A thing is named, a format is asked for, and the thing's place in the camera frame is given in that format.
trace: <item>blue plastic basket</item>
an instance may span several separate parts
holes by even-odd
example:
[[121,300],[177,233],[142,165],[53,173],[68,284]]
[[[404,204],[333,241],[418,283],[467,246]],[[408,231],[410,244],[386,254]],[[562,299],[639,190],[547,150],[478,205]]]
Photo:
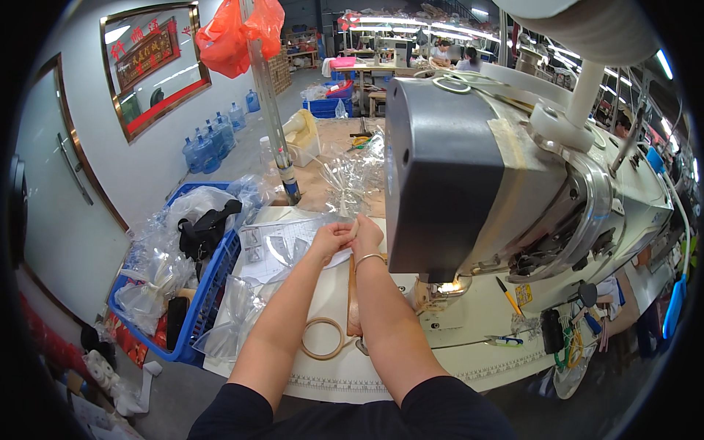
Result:
[[[347,109],[347,114],[352,117],[352,99],[346,98],[342,103]],[[307,108],[316,118],[329,119],[335,117],[335,107],[337,107],[337,99],[318,99],[317,101],[303,100],[303,108]]]
[[[355,73],[354,70],[350,71],[350,80],[354,80]],[[345,72],[331,72],[330,79],[342,81],[345,79]]]
[[[186,194],[193,188],[210,186],[225,190],[230,184],[231,182],[184,183],[176,190],[173,196],[171,196],[166,206],[171,206],[176,198]],[[222,301],[222,295],[225,292],[227,276],[232,272],[234,264],[237,262],[239,251],[240,245],[237,233],[234,230],[226,232],[215,252],[210,256],[208,267],[205,268],[201,274],[201,282],[198,285],[196,293],[193,295],[193,301],[188,308],[186,319],[181,326],[181,332],[178,335],[174,351],[169,352],[154,343],[151,337],[140,332],[138,328],[122,316],[123,310],[115,302],[115,292],[124,287],[127,283],[133,282],[130,278],[124,275],[118,276],[111,289],[110,296],[108,297],[108,306],[110,310],[120,318],[122,324],[128,328],[134,337],[139,339],[143,344],[149,347],[149,350],[152,350],[163,360],[183,362],[202,367],[203,354],[195,351],[191,346],[203,333],[213,328],[215,319],[218,317],[218,308]]]

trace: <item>black phone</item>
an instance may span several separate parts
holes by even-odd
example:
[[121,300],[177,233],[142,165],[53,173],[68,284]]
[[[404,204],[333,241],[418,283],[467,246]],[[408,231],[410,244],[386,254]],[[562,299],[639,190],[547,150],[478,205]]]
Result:
[[186,320],[189,303],[189,299],[185,296],[177,296],[169,301],[169,309],[166,312],[166,349],[169,351],[173,351],[176,348],[178,335],[181,333],[181,327]]

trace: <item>water bottle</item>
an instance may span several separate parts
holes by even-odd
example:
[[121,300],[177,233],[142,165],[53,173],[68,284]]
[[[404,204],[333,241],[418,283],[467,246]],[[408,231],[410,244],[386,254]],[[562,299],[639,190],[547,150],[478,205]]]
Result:
[[232,124],[232,129],[236,132],[242,130],[247,126],[244,122],[244,110],[242,107],[238,106],[234,102],[232,103],[232,108],[230,109],[230,123]]
[[222,138],[225,140],[225,146],[227,146],[227,150],[231,151],[234,146],[237,145],[237,141],[234,138],[234,131],[232,130],[232,126],[227,120],[227,116],[220,115],[220,112],[218,112],[217,122],[218,123],[215,125],[215,128],[220,130]]
[[250,89],[245,99],[247,101],[247,110],[249,113],[259,111],[259,95],[257,95],[257,92],[252,92],[252,89]]
[[206,125],[208,127],[208,139],[213,141],[213,147],[218,152],[218,160],[222,160],[227,157],[230,152],[228,145],[225,144],[225,138],[222,137],[222,133],[218,129],[213,129],[209,119],[206,119]]
[[199,134],[198,144],[194,147],[194,152],[201,160],[203,172],[210,174],[220,167],[218,154],[215,152],[215,147],[213,147],[213,141],[203,139],[203,135],[200,134],[200,129],[196,128],[196,131],[199,132]]
[[194,148],[196,142],[192,142],[190,138],[186,138],[186,145],[182,149],[182,153],[186,158],[186,166],[193,174],[203,171],[200,158],[196,155]]

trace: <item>red plastic bag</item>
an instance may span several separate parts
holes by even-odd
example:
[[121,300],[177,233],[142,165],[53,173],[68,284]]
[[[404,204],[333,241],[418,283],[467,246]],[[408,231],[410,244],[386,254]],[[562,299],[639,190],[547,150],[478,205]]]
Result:
[[254,0],[254,11],[244,22],[242,32],[247,39],[262,40],[262,55],[270,59],[281,51],[281,27],[284,9],[277,0]]
[[198,29],[195,40],[201,50],[201,60],[209,69],[228,78],[235,78],[249,69],[249,52],[237,0],[220,4],[213,19]]
[[242,25],[237,0],[225,0],[213,19],[196,33],[201,60],[209,69],[234,78],[249,69],[247,39],[262,40],[265,59],[281,51],[284,9],[277,0],[254,0],[254,11]]

